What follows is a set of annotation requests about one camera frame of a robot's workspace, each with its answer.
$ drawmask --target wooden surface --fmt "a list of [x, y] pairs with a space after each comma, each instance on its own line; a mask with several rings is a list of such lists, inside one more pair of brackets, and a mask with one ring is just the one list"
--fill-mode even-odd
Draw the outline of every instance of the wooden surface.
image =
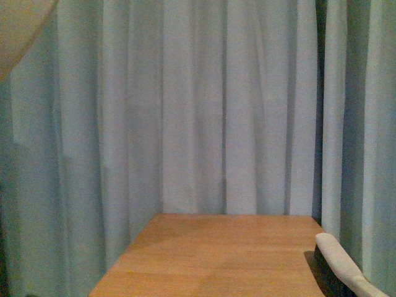
[[158, 214], [89, 297], [324, 296], [308, 264], [320, 232], [311, 217]]

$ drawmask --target curtain fold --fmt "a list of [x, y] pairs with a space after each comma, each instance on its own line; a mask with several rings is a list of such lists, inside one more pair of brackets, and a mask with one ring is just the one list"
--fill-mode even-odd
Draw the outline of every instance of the curtain fold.
[[[328, 3], [322, 218], [392, 292], [395, 18], [369, 4]], [[319, 212], [313, 0], [63, 0], [0, 95], [12, 296], [87, 296], [157, 212]]]
[[327, 3], [322, 224], [396, 294], [395, 3]]

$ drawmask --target curtain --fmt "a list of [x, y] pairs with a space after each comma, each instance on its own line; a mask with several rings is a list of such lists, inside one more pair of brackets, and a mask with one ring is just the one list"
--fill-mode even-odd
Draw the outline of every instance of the curtain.
[[1, 85], [12, 296], [87, 296], [156, 212], [311, 215], [314, 1], [60, 1]]
[[[394, 14], [328, 3], [322, 164], [323, 227], [389, 294]], [[0, 98], [12, 296], [87, 296], [157, 212], [318, 214], [312, 0], [63, 0]]]
[[322, 225], [396, 296], [396, 2], [327, 3]]

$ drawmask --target beige lampshade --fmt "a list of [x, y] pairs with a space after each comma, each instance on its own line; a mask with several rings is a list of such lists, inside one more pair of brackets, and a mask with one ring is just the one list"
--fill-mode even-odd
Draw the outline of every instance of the beige lampshade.
[[22, 59], [58, 0], [0, 0], [0, 80]]

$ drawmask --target wooden table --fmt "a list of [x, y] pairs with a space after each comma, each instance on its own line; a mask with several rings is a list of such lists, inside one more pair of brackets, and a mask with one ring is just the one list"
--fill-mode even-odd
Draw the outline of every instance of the wooden table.
[[324, 296], [320, 232], [304, 216], [158, 214], [89, 297]]

